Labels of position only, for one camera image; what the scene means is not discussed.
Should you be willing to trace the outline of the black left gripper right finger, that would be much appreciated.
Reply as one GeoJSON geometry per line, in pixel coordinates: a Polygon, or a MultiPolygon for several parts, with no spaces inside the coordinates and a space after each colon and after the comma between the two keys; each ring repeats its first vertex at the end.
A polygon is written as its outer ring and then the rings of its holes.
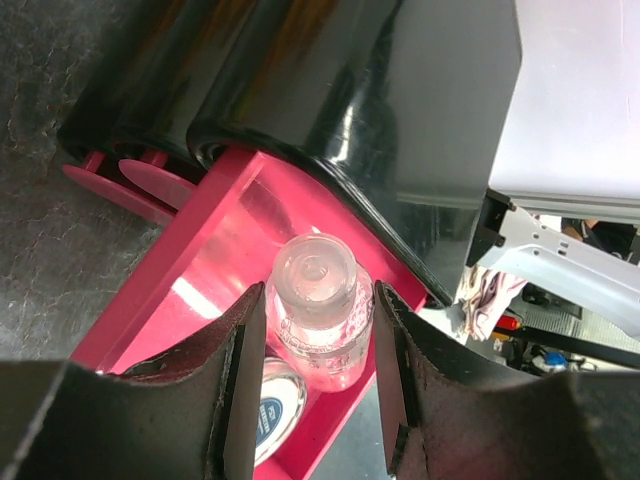
{"type": "Polygon", "coordinates": [[[387,471],[398,479],[635,479],[639,376],[535,377],[495,363],[374,286],[387,471]]]}

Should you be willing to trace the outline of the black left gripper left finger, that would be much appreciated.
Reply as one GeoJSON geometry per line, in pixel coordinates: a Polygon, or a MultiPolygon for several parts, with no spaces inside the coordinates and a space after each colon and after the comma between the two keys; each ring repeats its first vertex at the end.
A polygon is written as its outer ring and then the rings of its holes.
{"type": "Polygon", "coordinates": [[[265,286],[121,374],[69,360],[1,365],[5,479],[249,479],[265,286]]]}

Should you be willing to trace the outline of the round silver blue-lid tin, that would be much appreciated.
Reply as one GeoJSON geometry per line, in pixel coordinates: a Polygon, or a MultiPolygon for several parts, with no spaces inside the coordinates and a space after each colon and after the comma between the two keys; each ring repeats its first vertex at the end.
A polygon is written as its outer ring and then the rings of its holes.
{"type": "Polygon", "coordinates": [[[289,438],[304,413],[308,398],[304,379],[278,357],[264,360],[254,466],[270,458],[289,438]]]}

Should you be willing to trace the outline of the pink drawer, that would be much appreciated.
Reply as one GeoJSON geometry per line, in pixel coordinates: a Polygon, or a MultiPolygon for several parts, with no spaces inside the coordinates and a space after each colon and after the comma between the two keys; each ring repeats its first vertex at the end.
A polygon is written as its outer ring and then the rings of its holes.
{"type": "Polygon", "coordinates": [[[262,152],[231,149],[198,185],[164,170],[157,154],[121,170],[149,193],[181,205],[166,230],[73,352],[98,371],[120,373],[221,316],[266,280],[279,249],[306,233],[343,240],[375,280],[412,308],[426,288],[324,185],[262,152]]]}

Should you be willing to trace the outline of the black box with pink ends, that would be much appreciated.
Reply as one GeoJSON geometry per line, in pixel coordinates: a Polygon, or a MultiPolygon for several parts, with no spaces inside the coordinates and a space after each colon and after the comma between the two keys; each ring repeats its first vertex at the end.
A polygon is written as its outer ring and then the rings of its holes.
{"type": "Polygon", "coordinates": [[[521,60],[512,1],[132,1],[58,139],[288,161],[450,305],[521,60]]]}

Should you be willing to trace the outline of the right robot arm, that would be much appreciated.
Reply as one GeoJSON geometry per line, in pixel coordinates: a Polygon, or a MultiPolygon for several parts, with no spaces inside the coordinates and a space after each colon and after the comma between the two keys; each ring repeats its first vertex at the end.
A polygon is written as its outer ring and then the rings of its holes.
{"type": "Polygon", "coordinates": [[[488,189],[466,265],[527,280],[639,335],[639,268],[543,225],[488,189]]]}

